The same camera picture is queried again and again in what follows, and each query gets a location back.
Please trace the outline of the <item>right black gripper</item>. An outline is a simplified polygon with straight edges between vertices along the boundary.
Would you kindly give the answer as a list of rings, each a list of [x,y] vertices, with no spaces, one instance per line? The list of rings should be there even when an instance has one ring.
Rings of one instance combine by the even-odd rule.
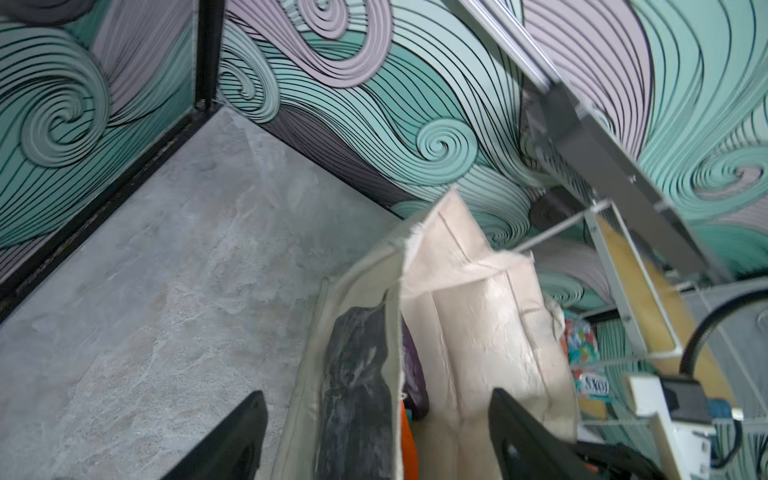
[[[650,459],[623,444],[578,441],[569,448],[602,479],[666,478]]]

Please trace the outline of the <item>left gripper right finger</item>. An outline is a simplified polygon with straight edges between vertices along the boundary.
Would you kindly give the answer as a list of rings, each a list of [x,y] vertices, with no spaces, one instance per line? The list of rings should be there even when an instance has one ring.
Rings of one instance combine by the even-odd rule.
[[[488,423],[503,479],[582,478],[579,458],[502,388],[492,391]]]

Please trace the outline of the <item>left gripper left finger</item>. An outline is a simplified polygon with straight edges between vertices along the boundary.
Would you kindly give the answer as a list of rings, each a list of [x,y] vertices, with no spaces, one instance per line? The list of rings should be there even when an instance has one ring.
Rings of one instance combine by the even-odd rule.
[[[254,479],[267,425],[263,392],[253,391],[162,480]]]

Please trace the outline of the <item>small carrot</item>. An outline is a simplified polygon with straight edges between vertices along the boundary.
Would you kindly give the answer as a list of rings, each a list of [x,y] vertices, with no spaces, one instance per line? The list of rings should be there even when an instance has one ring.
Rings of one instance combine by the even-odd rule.
[[[418,453],[410,429],[409,411],[403,402],[400,403],[401,419],[401,454],[405,480],[418,480]]]

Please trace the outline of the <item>purple eggplant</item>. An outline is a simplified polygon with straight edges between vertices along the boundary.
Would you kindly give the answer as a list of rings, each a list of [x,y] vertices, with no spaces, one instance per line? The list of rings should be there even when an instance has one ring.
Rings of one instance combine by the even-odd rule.
[[[423,420],[429,413],[430,401],[425,376],[415,342],[404,319],[401,319],[405,409],[413,421]]]

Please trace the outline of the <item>beige canvas tote bag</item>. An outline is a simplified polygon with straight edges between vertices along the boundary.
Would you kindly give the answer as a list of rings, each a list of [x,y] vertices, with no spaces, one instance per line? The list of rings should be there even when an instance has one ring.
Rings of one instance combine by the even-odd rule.
[[[556,438],[576,440],[560,307],[542,293],[532,257],[493,250],[450,190],[323,287],[274,478],[404,478],[401,319],[430,401],[423,420],[408,414],[419,478],[501,477],[488,423],[494,388]]]

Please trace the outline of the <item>green Fox's candy bag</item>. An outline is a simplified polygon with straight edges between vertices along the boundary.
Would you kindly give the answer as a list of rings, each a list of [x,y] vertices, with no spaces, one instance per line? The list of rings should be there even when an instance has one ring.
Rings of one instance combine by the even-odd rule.
[[[610,384],[602,366],[592,366],[602,358],[595,328],[587,321],[565,312],[565,329],[561,338],[576,393],[583,398],[610,403]]]

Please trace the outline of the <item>white wooden shelf rack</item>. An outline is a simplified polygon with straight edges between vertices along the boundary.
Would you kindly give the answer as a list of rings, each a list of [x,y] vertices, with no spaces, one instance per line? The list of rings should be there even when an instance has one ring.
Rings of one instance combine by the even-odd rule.
[[[567,315],[604,310],[611,316],[593,325],[606,362],[596,371],[608,380],[608,396],[579,401],[587,419],[606,423],[623,409],[623,371],[676,372],[680,359],[671,350],[690,338],[709,308],[739,289],[766,287],[767,232],[730,223],[698,226],[739,280],[682,295],[653,265],[636,257],[638,245],[629,245],[623,232],[614,228],[611,208],[594,218],[595,231],[580,218],[531,250],[543,293],[557,300]]]

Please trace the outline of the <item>black metal wall tray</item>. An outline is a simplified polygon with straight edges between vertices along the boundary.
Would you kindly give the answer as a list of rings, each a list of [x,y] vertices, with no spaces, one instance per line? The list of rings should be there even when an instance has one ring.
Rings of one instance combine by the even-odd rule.
[[[526,93],[522,115],[535,158],[571,197],[585,206],[610,201],[630,237],[641,240],[641,250],[680,276],[701,276],[714,284],[735,280],[567,85],[544,93],[528,87]]]

